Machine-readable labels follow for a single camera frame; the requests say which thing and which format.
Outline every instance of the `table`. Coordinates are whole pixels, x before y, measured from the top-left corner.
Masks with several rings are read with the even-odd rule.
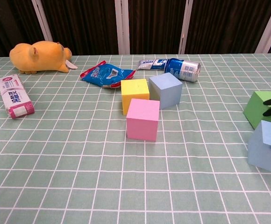
[[[79,74],[106,60],[201,63],[181,102],[160,111],[157,142],[127,139],[120,89]],[[73,56],[68,74],[20,75],[36,112],[7,117],[0,96],[0,223],[271,223],[271,173],[247,164],[242,111],[271,90],[271,54]],[[18,73],[0,58],[0,77]],[[162,71],[137,71],[149,78]]]

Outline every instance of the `stuffed animal ear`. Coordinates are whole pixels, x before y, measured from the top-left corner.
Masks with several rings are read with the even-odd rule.
[[[38,50],[37,50],[37,48],[35,48],[35,47],[30,47],[30,49],[29,49],[29,55],[31,56],[31,57],[36,57],[36,56],[38,56],[39,55],[39,53],[38,53]]]

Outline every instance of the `toothpaste box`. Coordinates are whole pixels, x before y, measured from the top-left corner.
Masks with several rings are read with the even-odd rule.
[[[0,94],[11,118],[15,119],[35,112],[18,75],[0,78]]]

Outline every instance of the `gray-blue cube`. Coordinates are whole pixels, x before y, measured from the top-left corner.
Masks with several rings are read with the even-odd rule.
[[[262,120],[248,144],[248,163],[271,171],[271,122]]]
[[[149,78],[150,99],[160,101],[160,109],[180,103],[182,82],[171,73]]]

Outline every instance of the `drink can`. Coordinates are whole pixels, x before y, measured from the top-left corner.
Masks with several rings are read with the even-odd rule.
[[[181,80],[197,82],[200,69],[200,63],[171,58],[166,62],[164,72],[169,72]]]

